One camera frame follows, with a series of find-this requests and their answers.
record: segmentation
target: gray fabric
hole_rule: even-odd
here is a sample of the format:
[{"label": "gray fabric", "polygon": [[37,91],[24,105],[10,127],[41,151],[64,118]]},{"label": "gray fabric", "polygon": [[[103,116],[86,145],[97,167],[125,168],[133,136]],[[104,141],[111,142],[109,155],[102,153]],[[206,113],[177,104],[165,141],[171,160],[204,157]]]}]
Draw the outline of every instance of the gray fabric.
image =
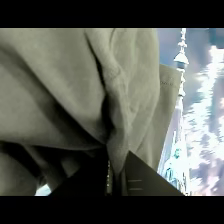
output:
[{"label": "gray fabric", "polygon": [[129,150],[157,169],[180,74],[159,65],[155,29],[1,28],[0,80],[0,141],[38,164],[38,147],[107,148],[116,175]]}]

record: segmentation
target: cloth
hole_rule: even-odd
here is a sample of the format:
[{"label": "cloth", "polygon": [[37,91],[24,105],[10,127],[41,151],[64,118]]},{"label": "cloth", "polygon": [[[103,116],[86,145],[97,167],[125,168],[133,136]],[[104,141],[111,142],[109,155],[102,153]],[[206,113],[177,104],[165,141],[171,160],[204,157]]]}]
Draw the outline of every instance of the cloth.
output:
[{"label": "cloth", "polygon": [[77,152],[107,150],[115,176],[129,151],[156,170],[180,78],[159,65],[155,29],[1,28],[0,141],[21,145],[51,189]]}]

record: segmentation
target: gray garment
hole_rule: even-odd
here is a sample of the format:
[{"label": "gray garment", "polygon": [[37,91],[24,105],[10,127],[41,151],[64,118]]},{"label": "gray garment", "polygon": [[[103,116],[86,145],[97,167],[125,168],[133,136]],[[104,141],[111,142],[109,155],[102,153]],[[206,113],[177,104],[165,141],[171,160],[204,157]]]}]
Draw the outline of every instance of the gray garment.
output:
[{"label": "gray garment", "polygon": [[[1,28],[0,80],[0,141],[23,145],[52,189],[54,149],[106,148],[117,176],[129,150],[157,169],[180,74],[159,65],[155,29]],[[65,176],[78,169],[62,158]]]}]

